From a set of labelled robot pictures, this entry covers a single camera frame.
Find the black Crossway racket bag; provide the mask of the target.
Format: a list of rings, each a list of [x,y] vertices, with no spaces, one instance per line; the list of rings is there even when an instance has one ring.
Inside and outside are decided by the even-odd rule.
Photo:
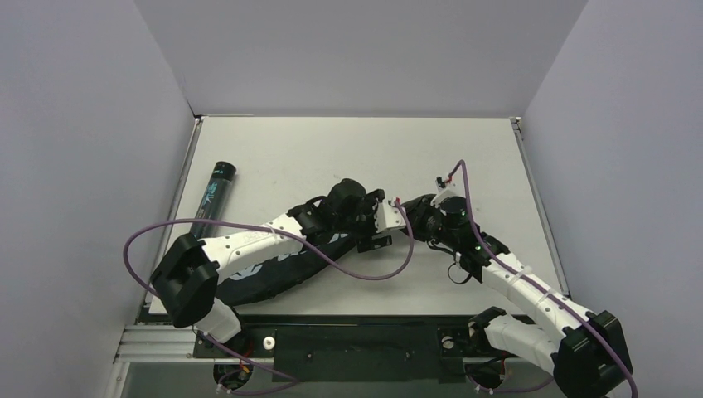
[[[280,255],[231,275],[218,285],[216,297],[231,307],[263,302],[302,284],[328,266],[326,260],[306,250]]]

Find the black shuttlecock tube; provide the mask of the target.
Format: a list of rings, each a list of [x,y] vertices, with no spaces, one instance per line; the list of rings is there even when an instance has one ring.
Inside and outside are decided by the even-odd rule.
[[[218,221],[229,198],[237,169],[228,162],[219,161],[213,167],[211,176],[203,192],[196,219]]]

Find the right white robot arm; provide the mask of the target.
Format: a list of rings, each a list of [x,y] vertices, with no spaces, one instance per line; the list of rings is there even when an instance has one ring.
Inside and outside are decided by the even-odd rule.
[[[403,206],[416,240],[449,251],[530,319],[524,323],[497,307],[473,317],[468,342],[474,352],[520,357],[551,375],[567,397],[604,397],[629,381],[633,365],[619,320],[553,289],[501,241],[472,226],[465,198],[427,194]]]

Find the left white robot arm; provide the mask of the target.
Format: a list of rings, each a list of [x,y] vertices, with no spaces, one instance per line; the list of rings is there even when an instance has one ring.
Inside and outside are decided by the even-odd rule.
[[[180,235],[149,282],[173,327],[195,326],[212,336],[226,356],[235,357],[246,349],[248,336],[235,311],[216,297],[219,285],[231,275],[280,255],[312,250],[335,234],[351,237],[362,251],[374,250],[387,245],[385,235],[405,226],[397,200],[345,178],[327,195],[260,226],[205,239]]]

